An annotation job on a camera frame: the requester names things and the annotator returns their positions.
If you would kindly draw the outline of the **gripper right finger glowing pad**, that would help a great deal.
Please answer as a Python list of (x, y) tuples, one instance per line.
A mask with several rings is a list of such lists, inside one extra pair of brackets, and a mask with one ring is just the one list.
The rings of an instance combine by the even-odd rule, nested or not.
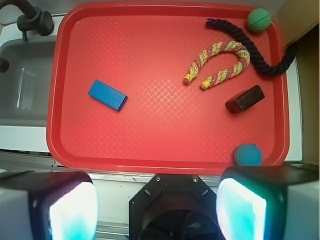
[(318, 240), (316, 165), (232, 166), (217, 189), (216, 214), (227, 240)]

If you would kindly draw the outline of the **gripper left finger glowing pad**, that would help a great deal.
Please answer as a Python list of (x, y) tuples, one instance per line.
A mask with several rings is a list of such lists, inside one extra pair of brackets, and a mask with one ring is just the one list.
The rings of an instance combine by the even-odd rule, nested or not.
[(0, 173), (2, 240), (93, 240), (99, 195), (83, 171)]

